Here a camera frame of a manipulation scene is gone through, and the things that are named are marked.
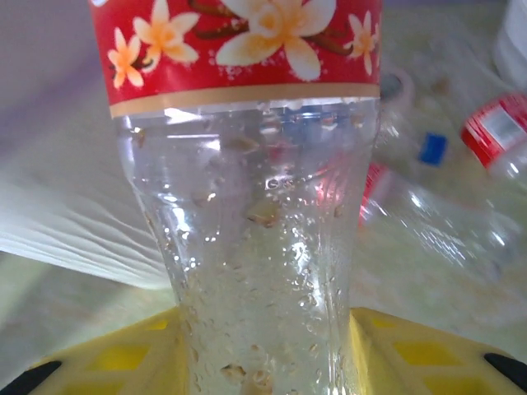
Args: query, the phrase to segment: white flower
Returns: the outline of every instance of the white flower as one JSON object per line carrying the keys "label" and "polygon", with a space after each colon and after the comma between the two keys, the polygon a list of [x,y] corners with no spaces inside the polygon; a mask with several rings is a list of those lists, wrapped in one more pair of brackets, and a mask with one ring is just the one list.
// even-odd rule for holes
{"label": "white flower", "polygon": [[284,48],[293,72],[304,81],[320,77],[320,60],[302,39],[317,35],[333,18],[336,0],[221,0],[237,16],[249,22],[249,31],[220,48],[216,63],[249,66]]}
{"label": "white flower", "polygon": [[364,68],[371,75],[371,53],[375,49],[375,35],[371,33],[371,14],[368,11],[364,16],[364,24],[357,16],[348,16],[349,24],[353,30],[353,41],[345,45],[346,48],[353,46],[351,58],[364,57]]}
{"label": "white flower", "polygon": [[140,87],[143,85],[141,73],[132,65],[139,56],[141,42],[135,35],[128,43],[124,39],[123,32],[116,27],[114,31],[115,49],[108,51],[108,59],[115,67],[114,87],[119,89],[126,78],[132,85]]}
{"label": "white flower", "polygon": [[170,19],[166,0],[156,0],[152,8],[150,23],[144,19],[133,18],[133,29],[145,44],[149,44],[143,70],[151,72],[161,59],[161,54],[176,62],[195,62],[198,53],[184,42],[184,35],[198,23],[199,14],[182,12]]}

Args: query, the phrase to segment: plastic bottle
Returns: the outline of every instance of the plastic bottle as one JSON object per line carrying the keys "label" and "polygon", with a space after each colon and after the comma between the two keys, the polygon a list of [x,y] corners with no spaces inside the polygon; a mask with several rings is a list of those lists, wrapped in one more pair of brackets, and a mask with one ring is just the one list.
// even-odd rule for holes
{"label": "plastic bottle", "polygon": [[380,4],[91,10],[125,173],[180,300],[190,394],[350,393],[349,223],[378,126]]}
{"label": "plastic bottle", "polygon": [[412,179],[430,176],[447,152],[448,139],[437,119],[414,109],[412,78],[401,68],[383,63],[380,74],[380,131],[375,140],[375,160],[408,168]]}
{"label": "plastic bottle", "polygon": [[376,221],[397,226],[423,248],[486,280],[499,278],[514,260],[522,232],[506,216],[458,206],[372,163],[360,223],[375,226]]}
{"label": "plastic bottle", "polygon": [[416,67],[488,174],[527,188],[525,94],[500,79],[468,41],[454,37],[434,41]]}

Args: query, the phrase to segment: white fabric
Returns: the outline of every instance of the white fabric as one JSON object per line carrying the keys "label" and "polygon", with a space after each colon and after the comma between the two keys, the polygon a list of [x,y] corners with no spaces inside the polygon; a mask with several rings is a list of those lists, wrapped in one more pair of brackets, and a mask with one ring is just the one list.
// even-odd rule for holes
{"label": "white fabric", "polygon": [[87,3],[3,6],[0,250],[170,286],[121,170]]}

